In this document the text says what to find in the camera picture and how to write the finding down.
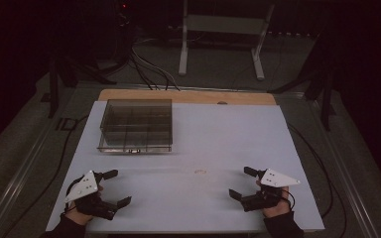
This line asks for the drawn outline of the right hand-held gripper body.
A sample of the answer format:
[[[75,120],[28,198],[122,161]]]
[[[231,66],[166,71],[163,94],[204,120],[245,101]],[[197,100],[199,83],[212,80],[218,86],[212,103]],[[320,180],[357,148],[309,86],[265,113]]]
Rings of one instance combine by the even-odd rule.
[[[276,206],[282,197],[282,187],[301,183],[298,179],[271,169],[258,171],[260,189],[253,195],[243,196],[240,201],[245,212]]]

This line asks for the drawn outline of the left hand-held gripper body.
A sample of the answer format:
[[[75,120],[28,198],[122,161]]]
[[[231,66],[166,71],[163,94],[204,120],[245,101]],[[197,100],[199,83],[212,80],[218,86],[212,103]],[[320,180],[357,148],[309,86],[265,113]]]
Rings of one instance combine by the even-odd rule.
[[[98,195],[103,174],[89,171],[75,179],[66,191],[65,209],[68,209],[70,202],[74,202],[76,209],[83,214],[112,220],[118,210],[117,206],[103,201]]]

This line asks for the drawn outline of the person's right hand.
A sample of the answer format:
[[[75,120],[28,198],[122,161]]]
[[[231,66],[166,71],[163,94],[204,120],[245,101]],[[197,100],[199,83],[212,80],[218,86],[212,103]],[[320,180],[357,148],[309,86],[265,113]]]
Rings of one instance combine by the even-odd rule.
[[[281,192],[282,197],[276,206],[264,208],[262,210],[265,218],[280,216],[291,211],[291,203],[289,202],[289,188],[287,186],[282,187]]]

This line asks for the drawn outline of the person's left hand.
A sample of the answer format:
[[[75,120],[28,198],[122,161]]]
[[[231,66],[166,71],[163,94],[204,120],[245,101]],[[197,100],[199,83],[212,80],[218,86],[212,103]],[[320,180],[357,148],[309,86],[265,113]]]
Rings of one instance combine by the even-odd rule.
[[[92,215],[87,215],[79,212],[76,209],[76,205],[72,203],[67,210],[67,212],[64,215],[66,218],[70,219],[71,221],[75,222],[78,225],[85,226],[89,221],[93,219]]]

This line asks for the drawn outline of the white table cover sheet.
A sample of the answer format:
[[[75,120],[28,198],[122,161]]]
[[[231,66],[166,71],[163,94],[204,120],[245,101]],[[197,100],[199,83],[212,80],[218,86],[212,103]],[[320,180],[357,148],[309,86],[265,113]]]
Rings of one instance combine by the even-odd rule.
[[[261,232],[259,211],[246,212],[229,195],[257,191],[244,168],[272,169],[298,184],[295,219],[306,231],[323,228],[305,171],[277,106],[176,103],[173,145],[158,155],[113,155],[98,151],[105,102],[93,104],[64,181],[84,173],[118,171],[103,182],[102,197],[128,206],[111,220],[93,219],[89,233],[185,234]]]

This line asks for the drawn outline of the clear plastic compartment box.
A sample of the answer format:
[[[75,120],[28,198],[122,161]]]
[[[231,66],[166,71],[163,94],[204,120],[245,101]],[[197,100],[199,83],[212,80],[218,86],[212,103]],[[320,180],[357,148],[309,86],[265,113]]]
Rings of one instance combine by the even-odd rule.
[[[97,149],[113,154],[167,153],[173,145],[171,99],[109,99]]]

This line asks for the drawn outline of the black tripod stand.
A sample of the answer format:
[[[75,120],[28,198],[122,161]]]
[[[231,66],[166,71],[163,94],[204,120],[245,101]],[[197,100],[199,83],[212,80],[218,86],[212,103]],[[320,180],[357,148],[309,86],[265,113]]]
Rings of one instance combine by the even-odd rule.
[[[309,53],[298,76],[277,88],[268,89],[269,93],[281,94],[300,84],[309,82],[304,92],[306,100],[317,100],[321,96],[320,122],[326,131],[330,130],[331,92],[333,77],[338,67],[338,49],[333,35],[321,33]]]
[[[65,87],[76,87],[79,82],[79,79],[75,76],[77,71],[89,76],[91,79],[94,79],[101,84],[115,84],[115,81],[103,77],[96,69],[91,69],[71,57],[51,56],[49,62],[50,118],[53,118],[56,115],[60,105],[59,81],[61,81]]]

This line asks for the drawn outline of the white metal stand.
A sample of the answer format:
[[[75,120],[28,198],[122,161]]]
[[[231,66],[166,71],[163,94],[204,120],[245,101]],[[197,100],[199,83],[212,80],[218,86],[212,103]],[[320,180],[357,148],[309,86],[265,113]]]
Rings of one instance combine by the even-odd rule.
[[[256,78],[258,80],[264,80],[265,73],[260,60],[260,53],[274,9],[275,3],[268,3],[265,16],[262,18],[197,15],[189,13],[189,0],[184,0],[179,75],[187,74],[189,55],[188,32],[227,33],[258,36],[257,45],[251,49],[251,57]]]

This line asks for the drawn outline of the dark equipment with red light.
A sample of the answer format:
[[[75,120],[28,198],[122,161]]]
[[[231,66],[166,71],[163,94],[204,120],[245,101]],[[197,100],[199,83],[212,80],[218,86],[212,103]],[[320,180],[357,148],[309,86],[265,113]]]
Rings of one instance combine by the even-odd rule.
[[[113,0],[116,47],[114,59],[124,64],[130,55],[133,41],[133,25],[131,23],[131,10],[129,0]]]

